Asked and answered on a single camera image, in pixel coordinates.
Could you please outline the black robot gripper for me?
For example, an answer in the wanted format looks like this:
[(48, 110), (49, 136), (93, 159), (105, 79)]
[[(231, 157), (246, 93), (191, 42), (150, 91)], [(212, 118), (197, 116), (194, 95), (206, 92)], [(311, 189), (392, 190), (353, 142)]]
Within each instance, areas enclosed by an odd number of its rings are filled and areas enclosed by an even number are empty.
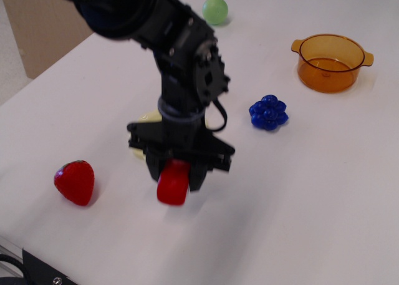
[(190, 162), (190, 191), (198, 191), (214, 168), (229, 171), (235, 153), (232, 146), (206, 128), (203, 118), (191, 123), (165, 118), (159, 122), (133, 122), (127, 130), (131, 133), (129, 145), (143, 151), (153, 180), (159, 180), (170, 158)]

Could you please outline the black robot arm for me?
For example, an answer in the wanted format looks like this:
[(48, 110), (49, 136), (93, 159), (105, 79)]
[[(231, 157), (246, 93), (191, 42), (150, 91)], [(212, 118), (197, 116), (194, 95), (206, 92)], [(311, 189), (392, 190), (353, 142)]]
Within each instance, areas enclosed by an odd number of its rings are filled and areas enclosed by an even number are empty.
[(189, 189), (209, 171), (228, 171), (235, 150), (207, 128), (206, 108), (219, 105), (229, 77), (213, 29), (179, 0), (70, 0), (87, 25), (112, 40), (132, 39), (153, 52), (161, 74), (161, 121), (134, 122), (129, 144), (142, 150), (159, 180), (172, 160), (187, 162)]

